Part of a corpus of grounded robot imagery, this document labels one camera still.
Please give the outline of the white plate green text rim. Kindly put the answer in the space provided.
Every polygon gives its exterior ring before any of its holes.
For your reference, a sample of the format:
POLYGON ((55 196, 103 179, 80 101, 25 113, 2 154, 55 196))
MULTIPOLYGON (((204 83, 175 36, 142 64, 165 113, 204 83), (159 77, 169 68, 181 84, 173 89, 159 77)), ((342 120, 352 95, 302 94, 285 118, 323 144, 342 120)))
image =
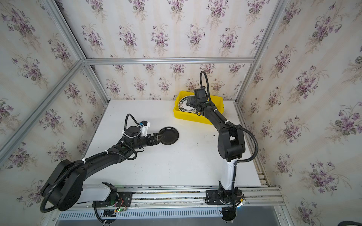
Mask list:
POLYGON ((191 113, 191 114, 196 113, 197 109, 195 107, 189 106, 190 98, 192 97, 193 96, 186 96, 179 101, 178 108, 181 112, 191 113))

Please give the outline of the black round plate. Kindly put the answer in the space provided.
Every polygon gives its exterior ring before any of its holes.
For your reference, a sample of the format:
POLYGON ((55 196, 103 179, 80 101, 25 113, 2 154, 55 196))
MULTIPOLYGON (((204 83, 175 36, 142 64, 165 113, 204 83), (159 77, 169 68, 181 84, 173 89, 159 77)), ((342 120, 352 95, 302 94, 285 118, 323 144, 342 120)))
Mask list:
POLYGON ((179 132, 174 127, 164 127, 158 134, 161 136, 160 143, 163 145, 172 145, 179 139, 179 132))

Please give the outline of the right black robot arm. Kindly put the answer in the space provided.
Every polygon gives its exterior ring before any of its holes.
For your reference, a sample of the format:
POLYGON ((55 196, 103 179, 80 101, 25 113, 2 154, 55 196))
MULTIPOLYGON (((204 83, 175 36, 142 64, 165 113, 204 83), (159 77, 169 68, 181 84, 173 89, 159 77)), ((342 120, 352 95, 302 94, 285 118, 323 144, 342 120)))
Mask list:
POLYGON ((211 98, 209 80, 205 71, 200 72, 199 78, 200 88, 194 90, 194 96, 189 98, 187 105, 195 108, 198 116, 207 118, 218 132, 217 149, 220 157, 227 162, 226 176, 219 182, 218 195, 222 202, 229 203, 238 192, 237 165, 254 160, 259 145, 251 131, 232 123, 217 109, 211 98), (247 159, 242 159, 246 151, 244 134, 248 134, 254 143, 254 152, 247 159))

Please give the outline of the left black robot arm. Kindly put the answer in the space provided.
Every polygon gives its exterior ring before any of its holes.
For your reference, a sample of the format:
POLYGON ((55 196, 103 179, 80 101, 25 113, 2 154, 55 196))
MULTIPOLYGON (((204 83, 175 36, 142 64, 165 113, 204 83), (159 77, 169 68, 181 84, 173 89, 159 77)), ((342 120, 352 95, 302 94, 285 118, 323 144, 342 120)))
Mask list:
POLYGON ((61 161, 41 189, 42 213, 70 209, 80 199, 84 181, 93 174, 123 161, 133 161, 142 148, 156 146, 164 138, 164 130, 149 134, 150 123, 136 122, 125 126, 121 139, 111 148, 78 161, 61 161))

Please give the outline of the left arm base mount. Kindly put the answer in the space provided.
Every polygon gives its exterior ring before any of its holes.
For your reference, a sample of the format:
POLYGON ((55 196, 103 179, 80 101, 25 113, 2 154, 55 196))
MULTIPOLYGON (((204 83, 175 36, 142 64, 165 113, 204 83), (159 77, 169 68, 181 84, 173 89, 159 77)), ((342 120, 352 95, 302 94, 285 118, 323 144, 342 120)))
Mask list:
POLYGON ((131 206, 133 193, 132 192, 118 192, 117 188, 107 182, 102 182, 104 188, 109 190, 109 194, 103 201, 94 201, 92 208, 94 209, 97 220, 103 226, 110 226, 116 219, 116 214, 122 211, 126 211, 127 207, 131 206), (97 208, 98 207, 109 207, 115 208, 113 211, 104 211, 101 215, 97 208))

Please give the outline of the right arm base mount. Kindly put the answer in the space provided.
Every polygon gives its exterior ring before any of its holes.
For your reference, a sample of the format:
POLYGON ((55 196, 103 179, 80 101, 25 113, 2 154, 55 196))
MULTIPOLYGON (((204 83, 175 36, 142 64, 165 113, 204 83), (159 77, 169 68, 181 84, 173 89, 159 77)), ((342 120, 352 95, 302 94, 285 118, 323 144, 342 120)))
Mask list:
POLYGON ((217 190, 206 190, 205 203, 207 205, 227 205, 222 207, 222 219, 227 222, 234 221, 237 216, 237 208, 246 202, 245 195, 232 183, 232 189, 226 190, 219 182, 217 190))

